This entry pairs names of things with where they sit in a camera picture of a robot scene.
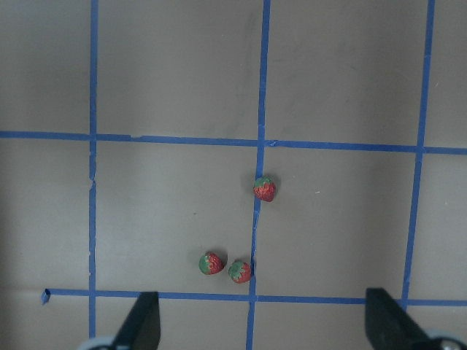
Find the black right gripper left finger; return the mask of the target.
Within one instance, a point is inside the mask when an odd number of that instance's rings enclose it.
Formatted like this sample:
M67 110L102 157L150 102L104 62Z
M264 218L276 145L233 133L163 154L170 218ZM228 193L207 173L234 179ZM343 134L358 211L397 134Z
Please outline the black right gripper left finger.
M160 340L158 293L142 292L111 343L111 349L156 350Z

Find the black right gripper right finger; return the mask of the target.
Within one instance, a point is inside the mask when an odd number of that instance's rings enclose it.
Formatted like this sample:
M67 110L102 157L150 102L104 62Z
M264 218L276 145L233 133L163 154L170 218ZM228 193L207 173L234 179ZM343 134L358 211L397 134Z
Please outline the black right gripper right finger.
M365 334L375 350L432 349L430 337L383 288L368 288Z

